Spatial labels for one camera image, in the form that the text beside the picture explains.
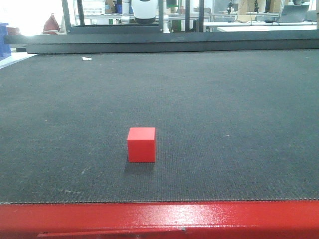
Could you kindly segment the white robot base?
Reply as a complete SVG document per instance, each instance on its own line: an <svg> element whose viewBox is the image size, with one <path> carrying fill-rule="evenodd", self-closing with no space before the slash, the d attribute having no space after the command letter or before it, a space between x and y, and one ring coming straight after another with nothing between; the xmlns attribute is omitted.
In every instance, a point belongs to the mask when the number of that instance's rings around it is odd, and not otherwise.
<svg viewBox="0 0 319 239"><path fill-rule="evenodd" d="M123 0L121 17L123 24L130 22L130 9L133 10L134 20L137 24L153 24L158 19L160 32L170 33L165 0Z"/></svg>

